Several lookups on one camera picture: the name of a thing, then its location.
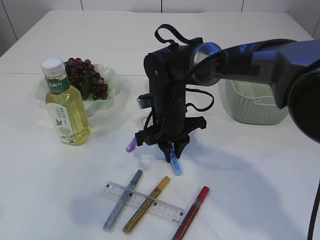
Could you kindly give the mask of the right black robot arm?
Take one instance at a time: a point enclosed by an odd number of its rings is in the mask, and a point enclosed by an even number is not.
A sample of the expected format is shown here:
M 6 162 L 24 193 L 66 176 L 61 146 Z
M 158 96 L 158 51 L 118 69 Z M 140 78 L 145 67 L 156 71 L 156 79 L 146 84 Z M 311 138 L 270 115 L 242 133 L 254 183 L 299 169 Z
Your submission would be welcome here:
M 139 106 L 151 108 L 135 134 L 137 145 L 158 145 L 170 161 L 180 157 L 189 134 L 205 129 L 202 117 L 186 117 L 186 92 L 193 86 L 213 86 L 221 79 L 269 85 L 276 106 L 288 108 L 292 120 L 310 139 L 320 140 L 320 43 L 317 40 L 272 39 L 221 49 L 201 38 L 186 45 L 170 41 L 143 61 L 149 93 Z

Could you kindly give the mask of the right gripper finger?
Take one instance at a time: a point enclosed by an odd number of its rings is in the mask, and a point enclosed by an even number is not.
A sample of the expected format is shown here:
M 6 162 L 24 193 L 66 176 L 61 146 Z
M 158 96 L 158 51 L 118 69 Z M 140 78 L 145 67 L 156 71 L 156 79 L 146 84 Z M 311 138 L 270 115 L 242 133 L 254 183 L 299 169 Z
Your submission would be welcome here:
M 171 161 L 172 144 L 170 142 L 159 142 L 158 147 L 163 152 L 166 162 Z
M 189 142 L 190 142 L 190 137 L 185 136 L 185 137 L 183 137 L 173 143 L 175 156 L 177 158 L 181 157 L 181 154 L 182 154 L 184 148 L 189 144 Z

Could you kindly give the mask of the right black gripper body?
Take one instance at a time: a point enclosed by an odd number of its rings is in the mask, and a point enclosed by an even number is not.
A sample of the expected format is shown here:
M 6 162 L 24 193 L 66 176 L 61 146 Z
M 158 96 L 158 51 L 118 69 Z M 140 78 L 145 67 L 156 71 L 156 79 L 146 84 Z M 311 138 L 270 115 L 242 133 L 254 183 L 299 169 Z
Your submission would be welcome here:
M 207 85 L 207 73 L 193 68 L 207 58 L 207 44 L 170 44 L 148 53 L 143 67 L 148 77 L 149 92 L 153 105 L 148 116 L 152 125 L 145 125 L 135 134 L 137 145 L 159 145 L 159 142 L 174 142 L 189 136 L 192 131 L 206 127 L 203 117 L 186 117 L 186 86 Z

